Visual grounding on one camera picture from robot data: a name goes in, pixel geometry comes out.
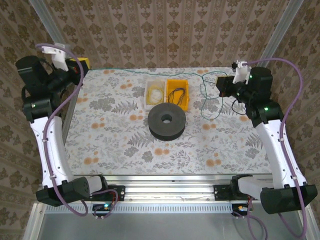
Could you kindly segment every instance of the black roller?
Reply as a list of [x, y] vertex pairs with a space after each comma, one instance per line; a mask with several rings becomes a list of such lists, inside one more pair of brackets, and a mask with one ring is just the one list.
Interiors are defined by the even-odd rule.
[[181, 136], [186, 126], [186, 114], [173, 103], [160, 103], [148, 115], [151, 134], [161, 141], [172, 141]]

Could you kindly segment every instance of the table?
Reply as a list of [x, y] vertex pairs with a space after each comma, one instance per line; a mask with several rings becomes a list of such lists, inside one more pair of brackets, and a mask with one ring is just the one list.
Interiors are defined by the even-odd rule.
[[[231, 110], [232, 97], [223, 99], [218, 118], [201, 116], [204, 90], [201, 77], [212, 71], [234, 74], [227, 67], [90, 70], [84, 79], [65, 149], [75, 175], [204, 175], [270, 173], [262, 141], [251, 121]], [[215, 81], [221, 73], [210, 73]], [[187, 79], [189, 110], [181, 137], [164, 142], [149, 132], [144, 110], [145, 84], [150, 79]], [[207, 83], [209, 97], [218, 96], [215, 85]], [[215, 118], [222, 99], [207, 100], [203, 115]], [[233, 107], [244, 113], [244, 107]]]

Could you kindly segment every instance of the wall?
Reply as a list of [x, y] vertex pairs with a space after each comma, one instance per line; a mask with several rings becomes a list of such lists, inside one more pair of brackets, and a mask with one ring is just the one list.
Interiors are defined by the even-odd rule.
[[[320, 191], [320, 0], [306, 0], [287, 30], [274, 57], [295, 63], [302, 72], [304, 88], [287, 121], [293, 152], [309, 184]], [[295, 71], [271, 62], [273, 97], [285, 110], [299, 89]], [[320, 224], [320, 195], [312, 202]]]
[[51, 42], [27, 0], [0, 1], [0, 240], [23, 237], [41, 164], [35, 137], [22, 113], [23, 81], [15, 63]]
[[94, 68], [229, 66], [258, 59], [288, 0], [45, 0]]

